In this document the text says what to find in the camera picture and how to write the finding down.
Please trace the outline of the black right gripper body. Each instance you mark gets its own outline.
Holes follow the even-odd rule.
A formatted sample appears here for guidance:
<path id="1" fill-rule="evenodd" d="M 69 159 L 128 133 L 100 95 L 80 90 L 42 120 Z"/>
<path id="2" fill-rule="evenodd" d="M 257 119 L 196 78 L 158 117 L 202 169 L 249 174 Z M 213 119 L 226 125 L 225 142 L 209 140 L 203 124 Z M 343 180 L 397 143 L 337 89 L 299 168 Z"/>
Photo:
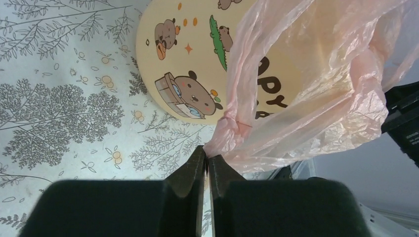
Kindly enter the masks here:
<path id="1" fill-rule="evenodd" d="M 419 158 L 419 83 L 395 86 L 385 93 L 388 116 L 381 126 L 400 150 Z"/>

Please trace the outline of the pink plastic trash bag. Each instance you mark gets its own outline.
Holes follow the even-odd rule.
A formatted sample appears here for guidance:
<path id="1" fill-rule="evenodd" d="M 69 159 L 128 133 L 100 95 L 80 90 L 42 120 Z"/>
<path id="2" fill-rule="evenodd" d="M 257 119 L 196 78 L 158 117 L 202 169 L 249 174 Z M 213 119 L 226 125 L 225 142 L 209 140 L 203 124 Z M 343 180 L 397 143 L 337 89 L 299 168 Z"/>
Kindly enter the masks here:
<path id="1" fill-rule="evenodd" d="M 257 67 L 274 44 L 302 88 L 256 118 Z M 258 0 L 237 26 L 226 109 L 204 151 L 253 172 L 355 149 L 381 135 L 384 94 L 418 57 L 416 0 Z"/>

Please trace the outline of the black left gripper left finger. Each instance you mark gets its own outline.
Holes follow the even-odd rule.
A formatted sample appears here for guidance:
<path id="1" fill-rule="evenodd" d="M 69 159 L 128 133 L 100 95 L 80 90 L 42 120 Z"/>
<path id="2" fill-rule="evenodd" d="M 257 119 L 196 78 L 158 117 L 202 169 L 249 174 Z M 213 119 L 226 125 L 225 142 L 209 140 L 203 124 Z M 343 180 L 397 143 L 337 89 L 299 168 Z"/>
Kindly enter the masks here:
<path id="1" fill-rule="evenodd" d="M 199 145 L 187 161 L 164 180 L 163 237 L 200 237 L 206 154 Z"/>

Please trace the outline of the yellow trash bin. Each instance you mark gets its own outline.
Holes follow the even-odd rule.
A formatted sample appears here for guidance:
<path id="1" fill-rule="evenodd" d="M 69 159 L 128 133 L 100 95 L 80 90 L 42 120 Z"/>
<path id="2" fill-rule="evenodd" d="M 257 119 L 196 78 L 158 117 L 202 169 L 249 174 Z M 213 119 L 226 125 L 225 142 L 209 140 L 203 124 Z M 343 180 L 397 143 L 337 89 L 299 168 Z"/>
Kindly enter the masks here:
<path id="1" fill-rule="evenodd" d="M 154 0 L 138 27 L 143 81 L 163 110 L 185 122 L 216 124 L 227 105 L 227 68 L 237 26 L 252 0 Z M 347 0 L 311 0 L 257 69 L 256 117 L 296 102 L 306 74 L 318 74 L 335 43 Z"/>

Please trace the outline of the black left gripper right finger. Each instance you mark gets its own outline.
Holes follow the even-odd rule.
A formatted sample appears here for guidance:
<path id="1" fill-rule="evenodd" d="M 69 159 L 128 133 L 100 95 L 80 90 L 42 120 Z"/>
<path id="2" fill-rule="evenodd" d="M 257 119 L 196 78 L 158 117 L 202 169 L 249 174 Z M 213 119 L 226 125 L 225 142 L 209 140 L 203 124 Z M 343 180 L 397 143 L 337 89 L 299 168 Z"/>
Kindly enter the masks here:
<path id="1" fill-rule="evenodd" d="M 223 156 L 208 159 L 208 175 L 212 208 L 212 234 L 214 237 L 229 237 L 233 227 L 231 201 L 226 197 L 231 182 L 246 181 L 233 169 Z"/>

